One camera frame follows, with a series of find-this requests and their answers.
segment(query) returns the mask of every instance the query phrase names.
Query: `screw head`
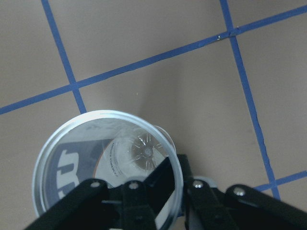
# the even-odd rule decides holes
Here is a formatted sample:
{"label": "screw head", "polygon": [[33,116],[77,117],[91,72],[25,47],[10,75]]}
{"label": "screw head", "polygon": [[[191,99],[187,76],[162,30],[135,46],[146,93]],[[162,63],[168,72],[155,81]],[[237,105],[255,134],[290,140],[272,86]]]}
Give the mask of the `screw head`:
{"label": "screw head", "polygon": [[234,188],[234,194],[236,194],[237,196],[244,196],[245,190],[243,188],[240,188],[240,187],[235,187]]}
{"label": "screw head", "polygon": [[202,187],[203,187],[203,182],[202,182],[202,181],[199,181],[199,180],[195,180],[195,181],[193,182],[193,186],[194,186],[195,188],[202,188]]}
{"label": "screw head", "polygon": [[131,182],[129,184],[129,189],[137,189],[139,187],[139,184],[137,182]]}
{"label": "screw head", "polygon": [[92,188],[97,188],[97,187],[99,187],[99,186],[100,186],[100,183],[97,182],[97,181],[91,183],[91,187],[92,187]]}

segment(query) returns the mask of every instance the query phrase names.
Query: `silver screw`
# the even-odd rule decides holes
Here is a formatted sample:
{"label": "silver screw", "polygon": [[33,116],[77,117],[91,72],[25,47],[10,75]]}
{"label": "silver screw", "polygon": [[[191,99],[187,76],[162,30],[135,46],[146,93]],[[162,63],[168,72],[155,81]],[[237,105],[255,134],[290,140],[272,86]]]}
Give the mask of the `silver screw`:
{"label": "silver screw", "polygon": [[237,196],[244,196],[245,190],[243,188],[240,188],[240,187],[235,187],[234,188],[234,194],[236,194]]}
{"label": "silver screw", "polygon": [[137,189],[139,187],[139,184],[137,182],[131,182],[129,184],[129,189]]}
{"label": "silver screw", "polygon": [[193,182],[193,186],[194,186],[195,188],[202,188],[202,187],[203,187],[203,183],[202,183],[201,181],[199,181],[199,180],[195,180],[195,181]]}
{"label": "silver screw", "polygon": [[93,182],[93,183],[91,183],[91,187],[92,188],[97,188],[97,187],[99,187],[100,186],[100,183],[99,182]]}

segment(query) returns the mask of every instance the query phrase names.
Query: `tan floor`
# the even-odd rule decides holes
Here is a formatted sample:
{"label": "tan floor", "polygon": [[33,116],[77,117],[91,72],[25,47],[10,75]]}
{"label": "tan floor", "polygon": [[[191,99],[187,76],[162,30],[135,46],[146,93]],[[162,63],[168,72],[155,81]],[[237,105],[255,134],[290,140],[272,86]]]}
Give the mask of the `tan floor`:
{"label": "tan floor", "polygon": [[[115,75],[107,80],[81,85],[87,111],[120,110],[163,127],[194,174],[213,178],[222,191],[247,184],[276,194],[229,39],[136,70],[121,68],[225,32],[219,1],[49,2],[76,81],[119,68],[119,74],[98,76]],[[248,2],[229,0],[234,27],[307,4]],[[237,36],[265,160],[281,200],[305,211],[306,21],[303,13]],[[80,110],[42,3],[0,2],[0,29],[0,229],[21,230],[35,219],[31,186],[38,153]],[[182,219],[177,226],[183,228]]]}

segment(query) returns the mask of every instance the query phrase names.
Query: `blue tape line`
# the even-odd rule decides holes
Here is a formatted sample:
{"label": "blue tape line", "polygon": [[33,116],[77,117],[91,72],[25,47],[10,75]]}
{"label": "blue tape line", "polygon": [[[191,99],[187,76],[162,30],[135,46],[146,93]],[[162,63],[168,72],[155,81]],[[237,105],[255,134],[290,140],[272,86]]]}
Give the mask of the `blue tape line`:
{"label": "blue tape line", "polygon": [[[229,7],[228,7],[227,0],[220,0],[220,4],[221,4],[221,7],[222,7],[223,16],[224,16],[224,20],[225,20],[227,30],[231,31],[233,29],[233,24],[232,24],[232,19],[231,19],[230,10],[229,10]],[[235,56],[236,66],[237,66],[237,69],[238,69],[238,72],[239,72],[239,75],[240,75],[245,99],[246,99],[247,104],[248,104],[250,117],[251,117],[251,120],[252,120],[252,123],[253,123],[253,126],[254,126],[254,130],[255,130],[255,133],[256,133],[256,137],[257,137],[258,145],[259,145],[260,152],[261,152],[261,155],[262,155],[262,160],[263,160],[263,163],[264,163],[266,174],[268,176],[270,184],[272,184],[273,196],[276,199],[280,199],[279,191],[278,191],[276,181],[275,181],[274,172],[273,172],[273,169],[271,167],[270,159],[268,157],[267,150],[266,150],[266,147],[265,147],[265,144],[264,144],[263,133],[262,133],[259,121],[258,121],[257,111],[256,111],[255,103],[254,103],[254,100],[253,100],[253,96],[252,96],[252,93],[251,93],[251,90],[250,90],[250,87],[249,87],[248,78],[247,78],[247,75],[246,75],[245,67],[244,67],[242,56],[241,56],[240,49],[239,49],[239,45],[237,43],[235,36],[230,36],[229,39],[230,39],[231,47],[232,47],[232,50],[233,50],[233,53],[234,53],[234,56]]]}
{"label": "blue tape line", "polygon": [[[296,180],[300,180],[307,177],[307,171],[302,171],[302,172],[298,172],[295,173],[293,175],[290,176],[286,176],[283,178],[280,178],[278,180],[276,180],[276,185],[282,185],[282,184],[287,184]],[[259,186],[254,187],[255,189],[257,189],[258,191],[264,191],[264,190],[268,190],[268,189],[272,189],[272,185],[271,184],[262,184]]]}
{"label": "blue tape line", "polygon": [[[227,22],[226,22],[226,26],[230,28],[232,26],[232,24],[230,23],[230,20],[229,20],[229,19],[231,19],[231,17],[230,17],[229,10],[227,10],[228,5],[225,4],[225,3],[227,3],[227,1],[220,0],[220,2],[222,4],[224,17],[228,18]],[[47,18],[49,16],[49,14],[51,14],[51,17],[53,17],[48,1],[42,0],[42,4],[43,4],[44,9],[47,9],[47,11],[45,10]],[[132,63],[130,65],[127,65],[127,66],[124,66],[124,67],[121,67],[121,68],[118,68],[118,69],[115,69],[115,70],[108,71],[106,73],[102,73],[102,74],[81,80],[81,81],[77,82],[76,83],[77,85],[73,86],[73,88],[78,89],[80,87],[88,86],[88,85],[97,83],[99,81],[108,79],[110,77],[116,76],[118,74],[124,73],[126,71],[132,71],[132,70],[153,64],[153,63],[158,62],[158,61],[163,60],[163,59],[167,59],[167,58],[174,57],[176,55],[184,54],[184,53],[192,51],[194,49],[204,47],[204,46],[211,44],[215,41],[222,40],[222,39],[225,39],[225,38],[228,38],[228,37],[231,37],[231,36],[235,36],[235,35],[238,35],[238,34],[242,34],[246,31],[257,29],[261,26],[266,26],[268,24],[271,24],[271,23],[274,23],[274,22],[277,22],[277,21],[281,21],[281,20],[287,19],[289,17],[293,17],[293,16],[296,16],[296,15],[303,14],[305,12],[307,12],[307,6],[299,7],[297,9],[287,11],[287,12],[284,12],[284,13],[281,13],[281,14],[263,19],[263,20],[259,20],[259,21],[254,22],[254,23],[243,25],[239,28],[232,29],[230,32],[223,32],[221,34],[200,40],[198,42],[195,42],[195,43],[192,43],[192,44],[189,44],[189,45],[186,45],[186,46],[183,46],[183,47],[180,47],[180,48],[177,48],[177,49],[174,49],[174,50],[171,50],[171,51],[159,54],[159,55],[156,55],[154,57],[150,57],[150,58]],[[63,51],[64,54],[65,54],[64,56],[67,56],[64,49],[59,49],[59,46],[58,46],[58,50],[59,50],[59,52]],[[46,93],[46,95],[50,95],[50,97],[60,95],[62,93],[54,94],[53,92],[60,92],[62,88],[67,89],[67,87],[68,86],[64,86],[64,87],[49,91],[49,92]],[[79,100],[78,95],[75,95],[75,98],[76,98],[76,101]],[[25,99],[25,100],[22,100],[22,101],[19,101],[19,102],[16,102],[16,103],[12,103],[10,105],[7,105],[5,107],[0,108],[0,114],[8,113],[8,112],[13,111],[15,109],[19,109],[19,108],[25,107],[27,105],[30,105],[30,104],[33,104],[33,103],[36,103],[36,102],[39,102],[39,101],[42,101],[42,100],[45,100],[45,99],[48,99],[48,97],[44,96],[44,93],[43,93],[43,94],[37,95],[35,97],[31,97],[31,98],[28,98],[28,99]],[[82,108],[83,108],[83,106],[79,106],[81,113],[83,112]]]}
{"label": "blue tape line", "polygon": [[246,31],[254,30],[254,29],[257,29],[257,28],[260,28],[260,27],[263,27],[263,26],[266,26],[272,23],[276,23],[276,22],[285,20],[287,18],[298,16],[306,12],[307,12],[307,5],[296,8],[294,10],[286,11],[286,12],[274,15],[272,17],[268,17],[268,18],[253,22],[253,23],[249,23],[249,24],[240,26],[236,28],[235,31],[233,31],[233,33],[235,33],[236,35],[239,35]]}
{"label": "blue tape line", "polygon": [[222,12],[223,12],[226,28],[227,28],[228,31],[230,31],[234,28],[234,26],[232,24],[232,19],[231,19],[230,10],[229,10],[229,7],[228,7],[228,2],[227,2],[227,0],[220,0],[220,4],[221,4],[221,7],[222,7]]}
{"label": "blue tape line", "polygon": [[82,97],[81,97],[79,89],[75,89],[72,92],[73,92],[73,95],[74,95],[75,100],[77,102],[77,105],[78,105],[80,113],[81,114],[86,113],[86,108],[85,108],[84,102],[82,100]]}
{"label": "blue tape line", "polygon": [[158,54],[158,55],[153,56],[153,57],[143,59],[141,61],[131,63],[129,65],[126,65],[126,66],[123,66],[123,67],[120,67],[120,68],[117,68],[117,69],[114,69],[114,70],[111,70],[111,71],[108,71],[108,72],[105,72],[105,73],[102,73],[102,74],[98,74],[96,76],[78,81],[77,84],[78,84],[79,88],[84,87],[84,86],[88,86],[88,85],[97,83],[99,81],[103,81],[105,79],[108,79],[110,77],[113,77],[113,76],[116,76],[116,75],[119,75],[119,74],[122,74],[122,73],[125,73],[125,72],[128,72],[128,71],[133,71],[133,70],[151,65],[153,63],[156,63],[158,61],[161,61],[161,60],[164,60],[164,59],[167,59],[167,58],[172,58],[174,56],[178,56],[178,55],[187,53],[189,51],[204,47],[208,44],[211,44],[213,42],[216,42],[216,41],[219,41],[219,40],[222,40],[222,39],[225,39],[225,38],[227,38],[227,32],[223,32],[221,34],[208,37],[206,39],[188,44],[186,46],[182,46],[182,47],[164,52],[162,54]]}
{"label": "blue tape line", "polygon": [[265,191],[265,190],[272,189],[272,185],[271,184],[262,184],[262,185],[259,185],[257,187],[254,187],[254,189],[258,190],[259,192],[262,192],[262,191]]}
{"label": "blue tape line", "polygon": [[296,174],[278,179],[278,180],[276,180],[276,184],[277,185],[286,184],[286,183],[296,181],[296,180],[299,180],[299,179],[302,179],[302,178],[305,178],[305,177],[307,177],[307,171],[302,171],[302,172],[298,172]]}
{"label": "blue tape line", "polygon": [[34,97],[30,97],[30,98],[27,98],[25,100],[4,106],[4,107],[0,108],[0,115],[11,112],[11,111],[16,110],[16,109],[23,108],[25,106],[28,106],[28,105],[31,105],[31,104],[34,104],[34,103],[37,103],[37,102],[41,102],[41,101],[43,101],[45,99],[49,99],[51,97],[55,97],[55,96],[67,93],[71,90],[72,90],[72,87],[70,85],[66,85],[66,86],[57,88],[55,90],[51,90],[51,91],[36,95]]}
{"label": "blue tape line", "polygon": [[[54,96],[57,96],[57,95],[60,95],[62,93],[69,92],[69,91],[74,92],[75,99],[76,99],[77,104],[79,106],[82,103],[78,103],[78,101],[81,100],[81,95],[78,95],[80,92],[77,91],[77,89],[79,89],[81,87],[97,83],[99,81],[108,79],[110,77],[119,75],[119,74],[127,72],[127,71],[132,71],[132,70],[135,70],[135,69],[138,69],[138,68],[141,68],[141,67],[148,66],[150,64],[153,64],[153,63],[158,62],[158,61],[163,60],[163,59],[167,59],[167,58],[171,58],[171,57],[174,57],[174,56],[177,56],[177,55],[180,55],[180,54],[187,53],[187,52],[192,51],[194,49],[198,49],[198,48],[204,47],[206,45],[209,45],[213,42],[225,39],[225,38],[227,38],[227,36],[228,36],[228,32],[224,32],[224,33],[221,33],[221,34],[200,40],[198,42],[195,42],[195,43],[192,43],[192,44],[189,44],[189,45],[186,45],[186,46],[182,46],[182,47],[167,51],[165,53],[162,53],[162,54],[159,54],[159,55],[156,55],[156,56],[153,56],[153,57],[141,60],[141,61],[134,62],[132,64],[120,67],[118,69],[111,70],[111,71],[108,71],[106,73],[102,73],[102,74],[99,74],[99,75],[78,81],[75,84],[60,87],[58,89],[49,91],[47,93],[43,93],[43,94],[28,98],[28,99],[25,99],[25,100],[16,102],[16,103],[12,103],[10,105],[7,105],[5,107],[0,108],[0,114],[5,114],[5,113],[11,112],[15,109],[19,109],[19,108],[25,107],[27,105],[30,105],[30,104],[33,104],[33,103],[36,103],[36,102],[40,102],[42,100],[45,100],[45,99],[48,99],[50,97],[54,97]],[[79,106],[79,110],[80,110],[80,113],[83,113],[83,112],[86,111],[85,107],[82,107],[82,106]]]}
{"label": "blue tape line", "polygon": [[[57,45],[59,55],[61,57],[62,64],[64,66],[68,81],[71,85],[74,85],[74,84],[76,84],[76,79],[75,79],[75,76],[72,72],[71,65],[69,63],[64,45],[63,45],[61,37],[59,35],[59,30],[58,30],[57,24],[54,20],[54,17],[53,17],[52,11],[51,11],[51,7],[49,5],[48,0],[41,0],[41,2],[42,2],[42,5],[43,5],[44,11],[45,11],[45,14],[46,14],[46,17],[47,17],[53,38],[54,38],[54,41]],[[82,100],[82,97],[81,97],[81,94],[80,94],[80,91],[79,91],[78,88],[73,90],[73,95],[74,95],[76,103],[79,107],[80,113],[86,113],[85,105],[84,105],[84,102]]]}

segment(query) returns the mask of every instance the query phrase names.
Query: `black metal bracket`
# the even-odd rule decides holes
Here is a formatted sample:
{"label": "black metal bracket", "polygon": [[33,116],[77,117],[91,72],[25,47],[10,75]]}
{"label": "black metal bracket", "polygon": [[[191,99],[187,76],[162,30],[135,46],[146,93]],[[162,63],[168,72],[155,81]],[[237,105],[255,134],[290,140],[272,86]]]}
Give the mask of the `black metal bracket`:
{"label": "black metal bracket", "polygon": [[[306,212],[246,185],[233,185],[222,193],[193,177],[186,155],[178,159],[187,230],[307,230]],[[144,182],[108,189],[105,181],[88,179],[25,230],[155,230],[155,218],[174,187],[168,158]]]}

